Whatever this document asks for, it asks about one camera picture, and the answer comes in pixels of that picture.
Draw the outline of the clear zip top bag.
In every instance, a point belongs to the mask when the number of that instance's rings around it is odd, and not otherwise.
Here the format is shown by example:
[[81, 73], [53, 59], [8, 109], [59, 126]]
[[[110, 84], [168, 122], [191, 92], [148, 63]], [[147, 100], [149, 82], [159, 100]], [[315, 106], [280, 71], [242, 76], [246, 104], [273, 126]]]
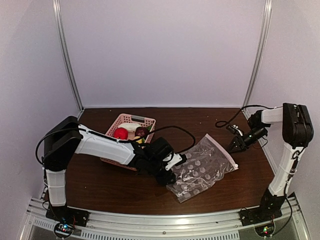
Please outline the clear zip top bag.
[[209, 134], [183, 154], [186, 162], [171, 168], [176, 182], [166, 186], [179, 203], [208, 190], [225, 174], [239, 168], [231, 155]]

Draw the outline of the yellow toy fruit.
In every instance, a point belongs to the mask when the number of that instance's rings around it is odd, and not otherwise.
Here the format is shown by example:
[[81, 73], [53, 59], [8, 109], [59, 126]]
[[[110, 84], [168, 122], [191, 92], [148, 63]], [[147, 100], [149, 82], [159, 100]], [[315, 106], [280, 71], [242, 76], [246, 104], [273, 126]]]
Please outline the yellow toy fruit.
[[144, 137], [139, 136], [139, 135], [135, 136], [135, 137], [133, 138], [133, 140], [134, 140], [136, 143], [138, 143], [138, 144], [143, 144], [143, 143], [145, 143], [145, 141], [146, 141], [146, 139], [145, 139]]

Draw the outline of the dark purple toy fruit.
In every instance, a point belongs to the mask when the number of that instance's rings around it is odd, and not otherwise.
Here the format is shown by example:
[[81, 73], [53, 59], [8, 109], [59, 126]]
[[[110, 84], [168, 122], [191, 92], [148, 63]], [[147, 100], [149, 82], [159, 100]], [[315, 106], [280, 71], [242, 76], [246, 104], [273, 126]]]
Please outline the dark purple toy fruit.
[[134, 135], [136, 137], [145, 137], [149, 134], [149, 130], [146, 127], [137, 127]]

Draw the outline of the red toy fruit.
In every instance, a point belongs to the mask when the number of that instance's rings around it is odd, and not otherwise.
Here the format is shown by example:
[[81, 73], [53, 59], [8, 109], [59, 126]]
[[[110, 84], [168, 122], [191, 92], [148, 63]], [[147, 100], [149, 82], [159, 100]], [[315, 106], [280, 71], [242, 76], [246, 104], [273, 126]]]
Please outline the red toy fruit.
[[114, 133], [113, 133], [113, 137], [116, 139], [120, 139], [120, 140], [127, 140], [129, 137], [129, 132], [127, 129], [123, 128], [123, 127], [118, 127]]

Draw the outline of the pink plastic basket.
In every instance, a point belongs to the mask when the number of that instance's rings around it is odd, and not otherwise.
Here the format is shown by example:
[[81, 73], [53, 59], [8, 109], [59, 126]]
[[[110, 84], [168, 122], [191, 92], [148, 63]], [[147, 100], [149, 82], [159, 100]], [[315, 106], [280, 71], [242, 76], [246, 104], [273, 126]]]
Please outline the pink plastic basket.
[[[137, 115], [132, 115], [132, 114], [126, 114], [126, 113], [121, 113], [113, 122], [113, 124], [109, 127], [107, 132], [105, 133], [106, 136], [113, 137], [114, 131], [118, 128], [118, 126], [122, 123], [138, 123], [142, 127], [147, 128], [150, 132], [155, 130], [156, 126], [156, 120], [154, 118], [149, 118], [149, 117], [143, 117], [143, 116], [137, 116]], [[145, 143], [150, 143], [152, 138], [153, 138], [154, 133], [148, 135], [145, 137]], [[135, 137], [135, 132], [128, 132], [128, 139], [127, 140], [133, 140]], [[129, 167], [120, 163], [117, 163], [113, 160], [109, 160], [106, 158], [100, 158], [102, 162], [115, 165], [118, 167], [122, 167], [125, 169], [129, 169], [132, 171], [138, 171], [136, 168]]]

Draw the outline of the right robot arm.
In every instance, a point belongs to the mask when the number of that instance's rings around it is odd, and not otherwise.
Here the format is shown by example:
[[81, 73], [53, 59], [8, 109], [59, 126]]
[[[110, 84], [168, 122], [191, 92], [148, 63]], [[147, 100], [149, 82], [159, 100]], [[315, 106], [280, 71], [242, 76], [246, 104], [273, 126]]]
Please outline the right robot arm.
[[267, 136], [267, 129], [276, 123], [282, 125], [284, 147], [281, 161], [273, 180], [261, 198], [259, 207], [250, 211], [251, 215], [261, 221], [270, 219], [280, 211], [300, 159], [313, 139], [314, 128], [308, 108], [306, 105], [285, 102], [280, 107], [258, 110], [247, 120], [250, 128], [247, 133], [230, 121], [224, 124], [224, 127], [234, 134], [227, 151], [239, 153], [248, 150], [259, 139]]

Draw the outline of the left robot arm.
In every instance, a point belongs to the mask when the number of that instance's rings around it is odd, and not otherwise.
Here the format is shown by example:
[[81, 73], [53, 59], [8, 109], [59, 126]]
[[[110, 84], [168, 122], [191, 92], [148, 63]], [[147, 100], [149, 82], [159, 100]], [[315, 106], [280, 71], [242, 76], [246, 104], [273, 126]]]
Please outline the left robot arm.
[[79, 124], [74, 116], [67, 117], [48, 132], [43, 142], [42, 165], [47, 179], [49, 205], [61, 222], [72, 218], [65, 188], [66, 170], [74, 154], [104, 158], [145, 170], [164, 186], [175, 182], [171, 169], [182, 160], [164, 138], [154, 143], [116, 139]]

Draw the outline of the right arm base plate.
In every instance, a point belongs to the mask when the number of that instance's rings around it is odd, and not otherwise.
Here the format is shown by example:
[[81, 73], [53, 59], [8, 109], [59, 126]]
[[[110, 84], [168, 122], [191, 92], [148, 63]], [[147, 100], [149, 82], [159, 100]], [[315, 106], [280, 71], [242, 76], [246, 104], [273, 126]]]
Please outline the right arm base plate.
[[242, 226], [256, 225], [263, 222], [272, 221], [283, 215], [281, 210], [268, 212], [260, 210], [259, 207], [254, 207], [250, 209], [242, 208], [238, 212], [238, 214]]

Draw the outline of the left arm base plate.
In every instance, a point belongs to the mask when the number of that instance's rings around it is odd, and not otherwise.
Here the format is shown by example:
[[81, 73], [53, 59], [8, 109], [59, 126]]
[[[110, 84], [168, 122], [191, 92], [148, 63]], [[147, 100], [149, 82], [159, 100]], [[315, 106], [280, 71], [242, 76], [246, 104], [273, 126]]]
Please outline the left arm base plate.
[[71, 226], [86, 227], [90, 213], [67, 206], [50, 206], [45, 217]]

